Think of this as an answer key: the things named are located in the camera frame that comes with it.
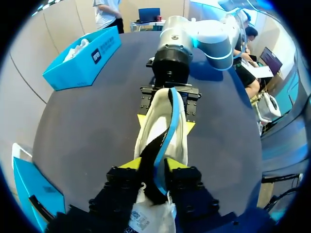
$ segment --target person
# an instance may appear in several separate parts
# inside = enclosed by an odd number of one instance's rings
[[[258,31],[255,28],[248,26],[247,28],[245,28],[245,34],[247,37],[247,41],[249,42],[255,40],[255,38],[258,36]],[[248,53],[249,55],[251,54],[251,51],[247,47],[247,43],[245,44],[245,52]]]
[[[119,34],[124,33],[120,2],[121,0],[93,0],[97,30],[117,26]]]
[[[243,20],[244,28],[247,28],[251,21],[250,15],[242,10],[239,12],[239,18]],[[234,56],[239,57],[234,59],[233,67],[235,68],[238,77],[240,78],[242,84],[244,85],[245,91],[249,99],[251,99],[258,94],[260,84],[258,80],[250,72],[248,72],[244,67],[242,67],[241,65],[242,59],[248,61],[254,67],[259,67],[259,65],[252,60],[249,53],[242,51],[242,47],[243,47],[243,39],[242,35],[240,34],[233,52]]]

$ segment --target seated person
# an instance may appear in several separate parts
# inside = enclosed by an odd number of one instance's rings
[[[255,40],[256,36],[258,36],[257,30],[255,28],[249,27],[249,26],[247,28],[245,28],[245,33],[246,33],[248,42]],[[251,54],[251,51],[247,47],[247,43],[245,44],[245,52],[248,53],[249,55]]]
[[[244,28],[247,28],[249,25],[249,22],[251,20],[251,17],[245,11],[241,11],[241,14],[242,15],[245,14],[247,16],[247,17],[244,16]],[[243,40],[242,40],[242,36],[240,34],[237,45],[234,49],[234,56],[237,56],[241,53],[242,46],[243,46]],[[236,73],[237,73],[238,77],[240,78],[240,80],[242,81],[249,99],[251,99],[255,95],[258,94],[259,89],[260,89],[260,84],[259,84],[258,80],[251,73],[249,73],[244,67],[242,67],[242,65],[241,65],[242,58],[244,60],[248,61],[254,67],[259,67],[259,65],[252,60],[252,58],[250,57],[250,54],[248,54],[247,52],[242,52],[240,57],[234,59],[234,61],[233,61],[233,66],[236,70]]]

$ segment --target blue cardboard box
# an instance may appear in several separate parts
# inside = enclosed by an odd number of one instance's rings
[[[63,62],[69,50],[80,45],[84,38],[89,44],[74,58]],[[84,35],[49,65],[43,77],[55,91],[90,86],[120,45],[121,40],[116,26]]]

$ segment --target gray table surface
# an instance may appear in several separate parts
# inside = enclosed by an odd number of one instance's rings
[[[33,162],[72,204],[88,210],[106,172],[133,159],[140,129],[140,87],[153,77],[145,67],[159,32],[126,33],[122,46],[93,86],[54,92],[37,129]],[[261,144],[255,113],[231,68],[216,71],[193,51],[189,83],[199,88],[196,125],[188,135],[189,165],[220,201],[220,213],[255,206],[261,181]]]

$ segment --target monitor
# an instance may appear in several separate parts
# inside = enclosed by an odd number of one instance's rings
[[[141,23],[156,22],[157,16],[160,16],[160,8],[143,8],[138,10],[139,21]]]
[[[264,48],[260,58],[270,68],[273,75],[276,75],[282,67],[280,60],[267,47]]]

